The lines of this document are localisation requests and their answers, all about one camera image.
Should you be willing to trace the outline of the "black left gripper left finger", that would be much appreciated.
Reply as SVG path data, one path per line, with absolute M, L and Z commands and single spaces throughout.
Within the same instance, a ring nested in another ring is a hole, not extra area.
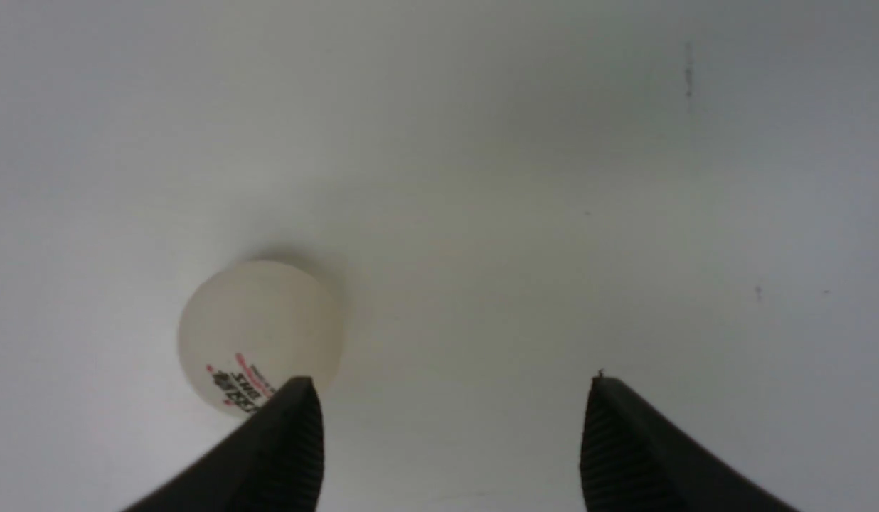
M 129 511 L 315 511 L 324 421 L 310 377 L 294 377 L 244 424 Z

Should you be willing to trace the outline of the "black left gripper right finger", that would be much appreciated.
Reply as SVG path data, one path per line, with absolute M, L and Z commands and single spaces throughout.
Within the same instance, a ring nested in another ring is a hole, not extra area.
M 589 511 L 789 511 L 621 379 L 592 379 L 580 442 Z

